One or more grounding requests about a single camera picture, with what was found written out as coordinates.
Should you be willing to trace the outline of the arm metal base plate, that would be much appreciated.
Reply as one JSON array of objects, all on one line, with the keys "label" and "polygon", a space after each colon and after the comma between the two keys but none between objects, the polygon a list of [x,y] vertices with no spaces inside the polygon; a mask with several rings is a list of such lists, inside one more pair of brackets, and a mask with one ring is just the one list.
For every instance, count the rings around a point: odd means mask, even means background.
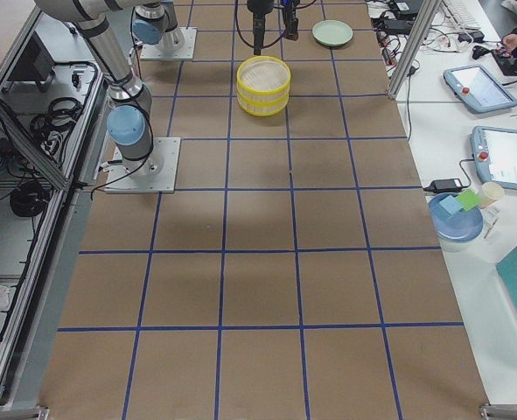
[{"label": "arm metal base plate", "polygon": [[192,60],[198,30],[196,27],[177,27],[163,33],[156,45],[144,44],[141,60],[145,61],[181,61]]},{"label": "arm metal base plate", "polygon": [[136,172],[141,162],[123,162],[122,154],[114,149],[119,164],[108,169],[105,193],[174,193],[180,155],[180,137],[155,137],[153,152]]}]

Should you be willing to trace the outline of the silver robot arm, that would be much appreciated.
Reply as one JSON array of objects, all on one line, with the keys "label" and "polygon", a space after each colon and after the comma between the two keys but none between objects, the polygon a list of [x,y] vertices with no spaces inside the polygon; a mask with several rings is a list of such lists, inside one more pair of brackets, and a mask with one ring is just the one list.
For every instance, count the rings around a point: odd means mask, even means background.
[{"label": "silver robot arm", "polygon": [[[249,43],[241,34],[238,19],[239,2],[234,2],[235,29],[241,41],[253,49],[254,55],[261,55],[262,50],[270,48],[281,39],[298,40],[299,19],[297,11],[303,9],[300,1],[247,1],[246,7],[252,14],[253,42]],[[264,43],[266,31],[266,17],[274,9],[282,12],[283,31],[270,44]],[[158,45],[164,35],[179,34],[173,1],[160,1],[142,4],[132,10],[131,34],[145,45]]]},{"label": "silver robot arm", "polygon": [[114,108],[108,114],[107,132],[122,156],[128,177],[153,178],[163,170],[155,151],[150,126],[152,97],[136,75],[110,27],[110,12],[130,8],[130,34],[134,41],[174,52],[184,46],[173,1],[37,1],[45,14],[75,27],[104,73]]}]

